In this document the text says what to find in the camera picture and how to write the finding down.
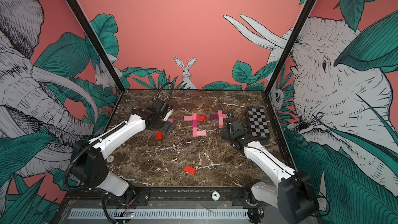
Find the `light pink block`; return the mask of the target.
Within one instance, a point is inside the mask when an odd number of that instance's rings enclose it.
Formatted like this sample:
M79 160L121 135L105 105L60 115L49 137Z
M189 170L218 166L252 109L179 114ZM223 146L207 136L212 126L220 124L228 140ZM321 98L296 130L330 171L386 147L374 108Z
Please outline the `light pink block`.
M219 117L219 128L224 128L224 122L223 122L223 117Z
M198 131L197 136L206 136L207 132L206 131Z

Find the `dark purple block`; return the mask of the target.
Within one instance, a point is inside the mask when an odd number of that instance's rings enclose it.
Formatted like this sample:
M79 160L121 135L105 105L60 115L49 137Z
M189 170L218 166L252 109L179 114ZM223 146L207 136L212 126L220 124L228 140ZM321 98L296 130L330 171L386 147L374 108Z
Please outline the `dark purple block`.
M218 119L218 114L210 114L210 119Z

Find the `red block large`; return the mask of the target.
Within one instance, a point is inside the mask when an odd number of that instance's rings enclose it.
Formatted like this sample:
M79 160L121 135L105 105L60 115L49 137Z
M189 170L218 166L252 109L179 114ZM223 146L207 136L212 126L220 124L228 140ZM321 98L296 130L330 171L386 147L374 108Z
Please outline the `red block large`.
M158 131L158 132L157 132L156 139L157 139L157 140L161 140L161 139L162 139L162 134L163 134L162 132Z

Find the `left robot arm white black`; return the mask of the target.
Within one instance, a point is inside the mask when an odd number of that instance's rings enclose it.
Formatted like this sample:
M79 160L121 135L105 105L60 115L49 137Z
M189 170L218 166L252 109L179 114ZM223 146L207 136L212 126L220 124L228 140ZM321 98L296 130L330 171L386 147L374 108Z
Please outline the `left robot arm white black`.
M134 186L110 172L106 160L119 146L144 130L171 134L175 125L168 118L173 110L167 100L155 99L148 107L132 110L123 122L97 138L78 141L64 174L64 186L75 188L68 183L69 176L73 175L88 188L115 196L123 205L133 203L137 195Z

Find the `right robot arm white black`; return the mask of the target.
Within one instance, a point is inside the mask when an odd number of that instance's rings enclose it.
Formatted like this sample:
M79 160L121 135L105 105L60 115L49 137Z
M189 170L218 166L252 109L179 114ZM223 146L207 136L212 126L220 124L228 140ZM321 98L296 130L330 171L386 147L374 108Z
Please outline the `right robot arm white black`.
M311 178L305 172L297 172L268 152L240 120L228 117L220 129L223 140L246 158L254 162L274 183L274 187L262 181L249 187L249 198L268 203L277 208L289 224L298 224L319 210L319 203Z

